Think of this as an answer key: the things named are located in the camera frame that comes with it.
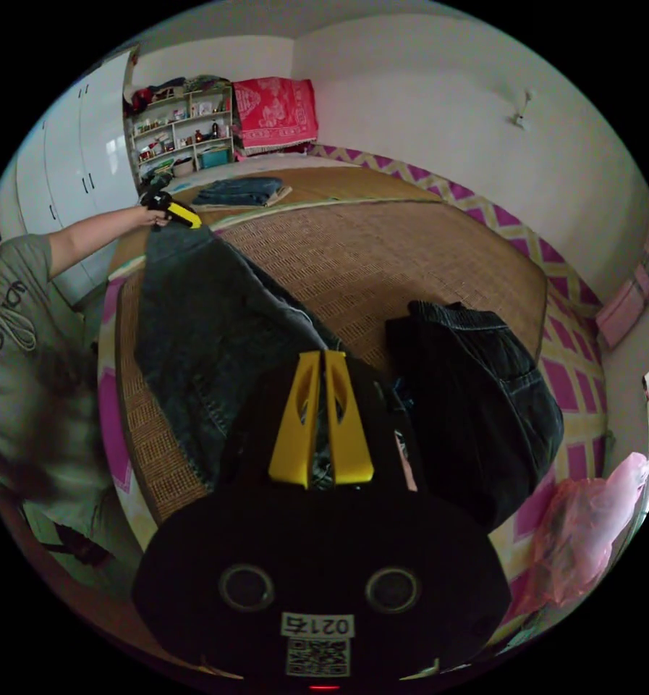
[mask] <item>hand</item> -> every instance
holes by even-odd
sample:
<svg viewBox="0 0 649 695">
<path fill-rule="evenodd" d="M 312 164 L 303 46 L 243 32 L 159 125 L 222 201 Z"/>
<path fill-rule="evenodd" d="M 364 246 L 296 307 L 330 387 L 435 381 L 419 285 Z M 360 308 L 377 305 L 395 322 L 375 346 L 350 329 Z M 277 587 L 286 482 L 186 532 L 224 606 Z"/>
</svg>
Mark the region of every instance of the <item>hand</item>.
<svg viewBox="0 0 649 695">
<path fill-rule="evenodd" d="M 157 224 L 159 227 L 164 227 L 169 220 L 165 217 L 166 212 L 164 210 L 149 210 L 145 206 L 139 206 L 139 227 L 145 227 Z"/>
</svg>

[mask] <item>woven mat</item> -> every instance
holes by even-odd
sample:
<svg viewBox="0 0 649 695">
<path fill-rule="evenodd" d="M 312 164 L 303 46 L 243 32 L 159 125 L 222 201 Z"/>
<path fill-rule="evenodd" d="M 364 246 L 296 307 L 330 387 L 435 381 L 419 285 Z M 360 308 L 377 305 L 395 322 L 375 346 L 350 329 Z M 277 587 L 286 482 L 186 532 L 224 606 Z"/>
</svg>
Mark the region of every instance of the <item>woven mat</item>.
<svg viewBox="0 0 649 695">
<path fill-rule="evenodd" d="M 341 201 L 355 198 L 408 198 L 409 200 L 432 200 L 438 196 L 428 190 L 401 181 L 389 174 L 375 172 L 363 167 L 313 167 L 299 169 L 275 169 L 258 174 L 245 174 L 238 176 L 242 179 L 252 176 L 275 176 L 281 179 L 285 186 L 290 186 L 290 192 L 276 205 L 291 205 L 293 203 L 311 203 L 313 201 L 325 201 L 336 198 Z M 180 203 L 191 205 L 202 185 L 173 193 Z M 204 224 L 211 227 L 228 215 L 242 212 L 239 208 L 217 208 L 212 211 L 205 210 L 199 213 Z M 145 244 L 148 240 L 150 227 L 144 227 L 136 232 L 124 236 L 117 242 L 114 258 L 110 265 L 110 272 L 116 270 L 132 258 L 145 253 Z"/>
<path fill-rule="evenodd" d="M 440 202 L 370 202 L 280 211 L 223 237 L 267 271 L 351 352 L 389 372 L 384 322 L 414 299 L 495 311 L 535 358 L 546 277 L 509 242 Z M 133 363 L 141 276 L 120 293 L 118 374 L 135 473 L 159 523 L 205 494 Z"/>
</svg>

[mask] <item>red patterned cloth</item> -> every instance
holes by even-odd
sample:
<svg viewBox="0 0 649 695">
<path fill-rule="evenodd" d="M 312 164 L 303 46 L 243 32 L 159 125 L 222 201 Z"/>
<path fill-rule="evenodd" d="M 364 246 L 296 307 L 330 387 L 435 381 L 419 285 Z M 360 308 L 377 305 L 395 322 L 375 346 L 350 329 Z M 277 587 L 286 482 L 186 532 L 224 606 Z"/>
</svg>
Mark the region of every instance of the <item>red patterned cloth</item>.
<svg viewBox="0 0 649 695">
<path fill-rule="evenodd" d="M 314 142 L 319 125 L 309 80 L 264 77 L 234 83 L 247 155 Z"/>
</svg>

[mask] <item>white wardrobe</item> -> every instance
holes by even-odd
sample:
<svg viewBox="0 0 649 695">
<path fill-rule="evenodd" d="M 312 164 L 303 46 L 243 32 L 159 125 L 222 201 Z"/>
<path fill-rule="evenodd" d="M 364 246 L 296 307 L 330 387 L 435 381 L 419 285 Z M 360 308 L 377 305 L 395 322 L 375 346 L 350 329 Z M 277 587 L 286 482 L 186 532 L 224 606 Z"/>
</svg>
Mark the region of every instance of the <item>white wardrobe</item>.
<svg viewBox="0 0 649 695">
<path fill-rule="evenodd" d="M 129 56 L 114 57 L 73 85 L 22 144 L 16 182 L 28 234 L 48 234 L 136 204 L 122 109 Z M 69 304 L 106 281 L 114 246 L 54 280 Z"/>
</svg>

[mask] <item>jeans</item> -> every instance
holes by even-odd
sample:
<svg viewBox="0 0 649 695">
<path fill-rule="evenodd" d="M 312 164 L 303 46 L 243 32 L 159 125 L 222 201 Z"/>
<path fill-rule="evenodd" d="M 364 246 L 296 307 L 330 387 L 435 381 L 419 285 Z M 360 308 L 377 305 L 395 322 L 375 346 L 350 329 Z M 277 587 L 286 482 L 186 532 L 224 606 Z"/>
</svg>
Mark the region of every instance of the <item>jeans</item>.
<svg viewBox="0 0 649 695">
<path fill-rule="evenodd" d="M 534 492 L 563 441 L 563 414 L 499 316 L 411 302 L 386 322 L 430 492 L 486 531 Z"/>
<path fill-rule="evenodd" d="M 301 352 L 344 349 L 284 288 L 209 228 L 175 222 L 148 238 L 138 331 L 137 364 L 209 491 L 232 422 L 257 377 Z M 315 487 L 326 488 L 326 427 L 319 432 L 313 478 Z"/>
<path fill-rule="evenodd" d="M 280 179 L 270 176 L 214 181 L 199 192 L 192 205 L 266 205 L 282 186 Z"/>
</svg>

